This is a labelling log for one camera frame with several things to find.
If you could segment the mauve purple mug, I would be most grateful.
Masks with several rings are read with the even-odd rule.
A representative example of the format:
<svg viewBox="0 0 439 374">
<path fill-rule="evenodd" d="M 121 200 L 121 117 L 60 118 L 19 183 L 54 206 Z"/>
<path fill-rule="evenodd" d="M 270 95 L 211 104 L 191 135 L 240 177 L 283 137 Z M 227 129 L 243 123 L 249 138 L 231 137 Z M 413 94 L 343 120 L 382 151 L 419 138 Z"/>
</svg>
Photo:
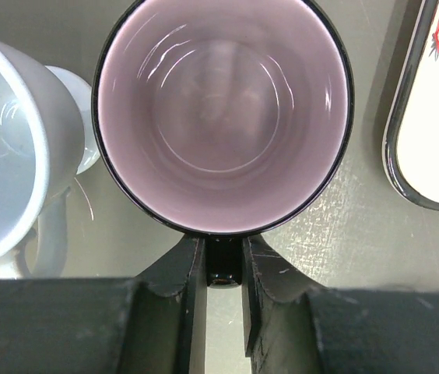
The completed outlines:
<svg viewBox="0 0 439 374">
<path fill-rule="evenodd" d="M 346 152 L 353 74 L 313 1 L 136 1 L 93 81 L 107 170 L 154 220 L 209 248 L 213 286 L 241 280 L 241 241 L 306 210 Z"/>
</svg>

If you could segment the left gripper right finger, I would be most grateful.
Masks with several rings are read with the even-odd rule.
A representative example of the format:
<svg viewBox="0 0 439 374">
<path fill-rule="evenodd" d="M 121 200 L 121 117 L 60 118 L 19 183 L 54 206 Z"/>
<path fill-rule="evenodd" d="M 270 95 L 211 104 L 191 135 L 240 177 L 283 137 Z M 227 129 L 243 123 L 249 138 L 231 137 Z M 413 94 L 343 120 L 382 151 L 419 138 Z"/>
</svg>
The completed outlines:
<svg viewBox="0 0 439 374">
<path fill-rule="evenodd" d="M 242 241 L 254 373 L 439 373 L 439 291 L 327 288 L 260 236 Z"/>
</svg>

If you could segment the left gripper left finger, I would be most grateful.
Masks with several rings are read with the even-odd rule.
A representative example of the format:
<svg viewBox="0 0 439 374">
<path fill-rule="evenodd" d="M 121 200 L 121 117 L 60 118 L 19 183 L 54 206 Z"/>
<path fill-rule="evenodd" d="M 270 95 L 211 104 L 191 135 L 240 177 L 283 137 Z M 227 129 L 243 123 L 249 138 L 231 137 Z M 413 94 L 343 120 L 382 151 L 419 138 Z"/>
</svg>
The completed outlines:
<svg viewBox="0 0 439 374">
<path fill-rule="evenodd" d="M 0 373 L 202 373 L 205 243 L 136 277 L 0 280 Z"/>
</svg>

